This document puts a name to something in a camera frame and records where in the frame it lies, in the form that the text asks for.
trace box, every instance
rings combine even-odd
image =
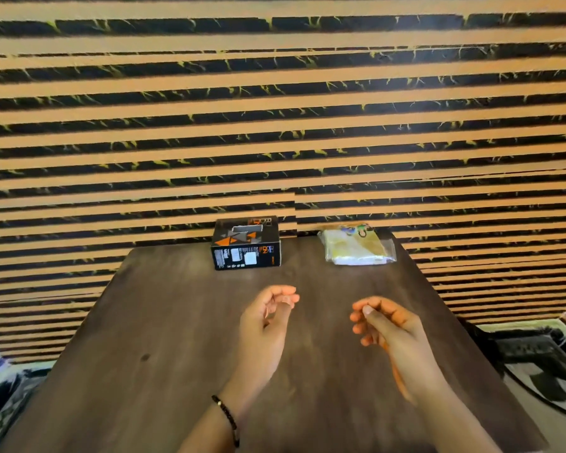
[[[281,265],[277,216],[217,220],[211,250],[216,270]]]

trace black beaded bracelet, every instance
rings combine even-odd
[[[233,428],[233,443],[235,444],[235,448],[239,448],[239,433],[237,432],[237,423],[235,423],[235,419],[233,415],[230,414],[229,409],[227,406],[219,399],[218,396],[213,395],[212,400],[222,409],[222,411],[226,415],[226,419],[228,419],[230,426]]]

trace table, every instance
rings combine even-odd
[[[268,284],[302,298],[279,369],[242,432],[248,452],[433,452],[385,354],[348,319],[373,294],[419,314],[451,386],[505,452],[546,442],[396,242],[398,262],[341,267],[316,237],[282,243],[283,265],[216,272],[208,244],[139,248],[57,361],[0,453],[174,453],[234,365],[238,320]]]

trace slatted wall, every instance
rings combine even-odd
[[[0,0],[0,352],[136,246],[367,221],[476,323],[566,322],[566,0]]]

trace plastic bag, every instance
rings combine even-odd
[[[392,240],[380,240],[367,224],[339,226],[319,232],[325,259],[336,265],[382,265],[396,262]]]

